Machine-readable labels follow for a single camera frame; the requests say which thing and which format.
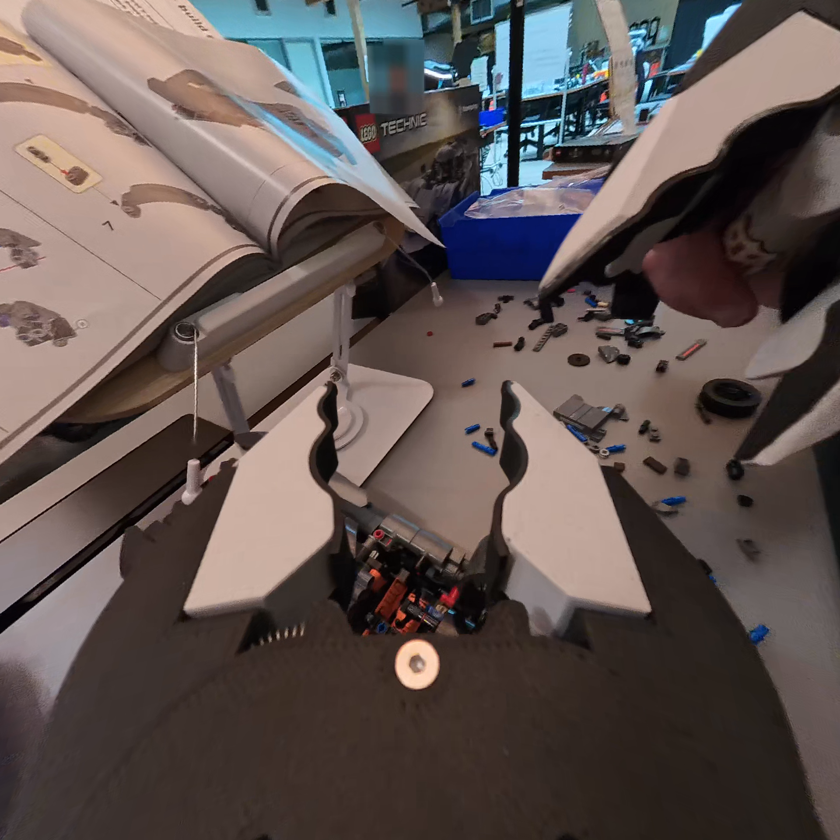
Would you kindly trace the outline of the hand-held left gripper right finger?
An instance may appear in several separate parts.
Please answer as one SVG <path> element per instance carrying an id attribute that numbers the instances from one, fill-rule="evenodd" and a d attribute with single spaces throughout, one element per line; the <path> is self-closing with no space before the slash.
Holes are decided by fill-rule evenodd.
<path id="1" fill-rule="evenodd" d="M 520 604 L 536 636 L 579 611 L 645 619 L 652 607 L 602 468 L 519 383 L 500 389 L 507 484 L 487 538 L 487 586 Z"/>

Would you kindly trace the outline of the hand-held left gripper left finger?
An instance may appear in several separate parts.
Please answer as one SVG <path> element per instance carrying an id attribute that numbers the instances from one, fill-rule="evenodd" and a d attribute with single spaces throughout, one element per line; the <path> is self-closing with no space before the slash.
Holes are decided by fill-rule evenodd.
<path id="1" fill-rule="evenodd" d="M 338 390 L 319 385 L 238 460 L 184 603 L 191 618 L 263 610 L 306 621 L 338 586 L 343 541 L 329 485 Z"/>

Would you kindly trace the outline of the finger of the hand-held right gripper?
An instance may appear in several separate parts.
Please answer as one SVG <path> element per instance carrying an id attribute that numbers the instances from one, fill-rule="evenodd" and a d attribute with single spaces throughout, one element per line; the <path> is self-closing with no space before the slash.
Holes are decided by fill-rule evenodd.
<path id="1" fill-rule="evenodd" d="M 638 277 L 651 248 L 707 226 L 690 224 L 685 232 L 683 223 L 708 191 L 721 136 L 707 129 L 710 96 L 684 95 L 685 80 L 612 165 L 546 270 L 541 299 L 583 281 Z"/>
<path id="2" fill-rule="evenodd" d="M 776 380 L 735 458 L 772 466 L 839 429 L 839 297 L 818 296 L 759 347 L 748 380 Z"/>

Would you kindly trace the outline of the grey lego panel assembly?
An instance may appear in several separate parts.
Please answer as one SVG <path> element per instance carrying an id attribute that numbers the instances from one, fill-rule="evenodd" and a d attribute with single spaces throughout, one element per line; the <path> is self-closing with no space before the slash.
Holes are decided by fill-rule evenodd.
<path id="1" fill-rule="evenodd" d="M 608 421 L 629 421 L 629 415 L 623 404 L 593 406 L 578 394 L 570 395 L 553 409 L 552 414 L 562 425 L 574 424 L 579 427 L 592 444 L 600 444 L 603 441 Z"/>

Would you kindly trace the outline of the grey lego car model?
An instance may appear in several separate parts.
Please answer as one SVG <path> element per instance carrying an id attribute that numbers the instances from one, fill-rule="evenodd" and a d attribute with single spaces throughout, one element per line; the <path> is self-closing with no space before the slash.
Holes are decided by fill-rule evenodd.
<path id="1" fill-rule="evenodd" d="M 355 635 L 476 634 L 491 605 L 483 549 L 469 552 L 368 503 L 343 503 L 353 556 L 345 615 Z"/>

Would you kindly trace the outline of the white instruction booklet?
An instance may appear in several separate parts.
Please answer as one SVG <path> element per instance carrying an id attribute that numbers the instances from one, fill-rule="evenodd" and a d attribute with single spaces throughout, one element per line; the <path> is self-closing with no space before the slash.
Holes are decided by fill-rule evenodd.
<path id="1" fill-rule="evenodd" d="M 2 462 L 176 322 L 375 219 L 440 245 L 323 100 L 190 3 L 26 2 L 1 70 Z"/>

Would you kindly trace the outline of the black lego wheel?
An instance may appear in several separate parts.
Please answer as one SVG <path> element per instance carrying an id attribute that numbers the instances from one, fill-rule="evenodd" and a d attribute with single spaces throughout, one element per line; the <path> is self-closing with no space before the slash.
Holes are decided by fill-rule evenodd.
<path id="1" fill-rule="evenodd" d="M 717 378 L 701 387 L 697 400 L 700 408 L 709 414 L 728 419 L 745 419 L 756 414 L 763 396 L 747 382 Z"/>

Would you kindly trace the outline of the black lego set box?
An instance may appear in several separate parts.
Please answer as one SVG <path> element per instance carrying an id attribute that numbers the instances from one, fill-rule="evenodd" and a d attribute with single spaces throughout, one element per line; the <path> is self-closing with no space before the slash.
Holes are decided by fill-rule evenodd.
<path id="1" fill-rule="evenodd" d="M 481 103 L 480 88 L 468 85 L 426 92 L 412 115 L 375 114 L 367 103 L 336 113 L 442 242 L 441 218 L 480 191 Z"/>

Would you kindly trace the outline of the clear plastic bags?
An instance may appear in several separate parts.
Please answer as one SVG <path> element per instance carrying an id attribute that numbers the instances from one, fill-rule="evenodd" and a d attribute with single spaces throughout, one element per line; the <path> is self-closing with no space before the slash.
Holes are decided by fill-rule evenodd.
<path id="1" fill-rule="evenodd" d="M 464 214 L 476 219 L 581 215 L 604 177 L 599 171 L 555 177 L 540 185 L 513 187 L 476 199 Z"/>

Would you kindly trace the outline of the blue plastic bin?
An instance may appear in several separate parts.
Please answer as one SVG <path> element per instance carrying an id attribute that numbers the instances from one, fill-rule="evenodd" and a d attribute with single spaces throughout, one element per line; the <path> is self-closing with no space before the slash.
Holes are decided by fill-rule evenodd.
<path id="1" fill-rule="evenodd" d="M 499 188 L 490 194 L 511 189 Z M 466 198 L 440 220 L 449 273 L 466 280 L 540 280 L 581 215 L 476 219 Z"/>

